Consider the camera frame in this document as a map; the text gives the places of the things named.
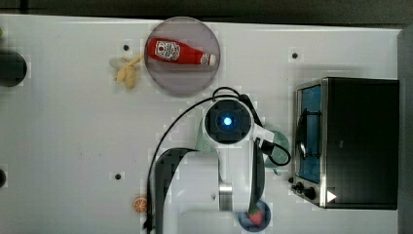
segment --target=ketchup label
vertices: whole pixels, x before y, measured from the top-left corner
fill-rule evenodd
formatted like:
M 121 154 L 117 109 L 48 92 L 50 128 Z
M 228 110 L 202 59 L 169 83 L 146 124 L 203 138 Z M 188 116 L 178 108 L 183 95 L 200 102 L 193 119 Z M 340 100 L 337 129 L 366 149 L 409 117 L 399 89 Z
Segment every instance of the ketchup label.
M 169 41 L 157 41 L 155 55 L 167 60 L 176 60 L 179 57 L 180 47 Z

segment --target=plate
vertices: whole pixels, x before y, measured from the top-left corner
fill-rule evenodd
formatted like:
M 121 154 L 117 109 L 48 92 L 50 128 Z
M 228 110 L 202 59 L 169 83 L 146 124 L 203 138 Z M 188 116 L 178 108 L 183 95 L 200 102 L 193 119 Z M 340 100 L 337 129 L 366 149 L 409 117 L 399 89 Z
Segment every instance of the plate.
M 148 42 L 155 37 L 176 40 L 216 56 L 213 66 L 174 64 L 150 58 L 146 53 Z M 149 35 L 145 45 L 147 70 L 163 90 L 173 96 L 188 97 L 207 88 L 212 83 L 220 63 L 218 40 L 204 23 L 197 19 L 177 17 L 159 24 Z

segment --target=white bottle cap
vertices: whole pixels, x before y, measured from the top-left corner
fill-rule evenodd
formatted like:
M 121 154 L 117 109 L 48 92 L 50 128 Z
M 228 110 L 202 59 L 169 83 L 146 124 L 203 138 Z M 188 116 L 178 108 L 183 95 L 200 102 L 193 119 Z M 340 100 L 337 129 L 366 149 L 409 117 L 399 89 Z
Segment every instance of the white bottle cap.
M 216 56 L 215 55 L 210 55 L 208 65 L 215 65 L 215 63 L 216 63 Z

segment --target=red object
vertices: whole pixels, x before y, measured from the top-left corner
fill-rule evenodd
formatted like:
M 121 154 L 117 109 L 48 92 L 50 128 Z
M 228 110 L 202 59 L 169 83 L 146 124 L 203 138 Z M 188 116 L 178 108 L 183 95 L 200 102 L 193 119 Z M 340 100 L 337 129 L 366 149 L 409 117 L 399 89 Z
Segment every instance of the red object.
M 214 55 L 166 38 L 151 39 L 147 46 L 147 53 L 152 59 L 178 64 L 215 65 L 216 61 Z
M 262 211 L 259 209 L 252 209 L 251 211 L 248 212 L 248 218 L 249 220 L 254 224 L 254 225 L 261 225 L 264 215 L 262 214 Z

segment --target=microwave window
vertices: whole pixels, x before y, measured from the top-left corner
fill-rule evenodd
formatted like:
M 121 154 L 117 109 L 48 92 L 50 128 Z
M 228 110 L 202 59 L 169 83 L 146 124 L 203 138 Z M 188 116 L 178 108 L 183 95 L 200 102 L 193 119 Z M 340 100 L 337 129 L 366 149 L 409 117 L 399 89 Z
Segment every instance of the microwave window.
M 306 128 L 305 154 L 299 155 L 299 176 L 319 183 L 319 156 L 320 152 L 320 120 L 321 120 L 321 86 L 314 86 L 302 90 L 301 115 L 306 118 L 303 127 Z

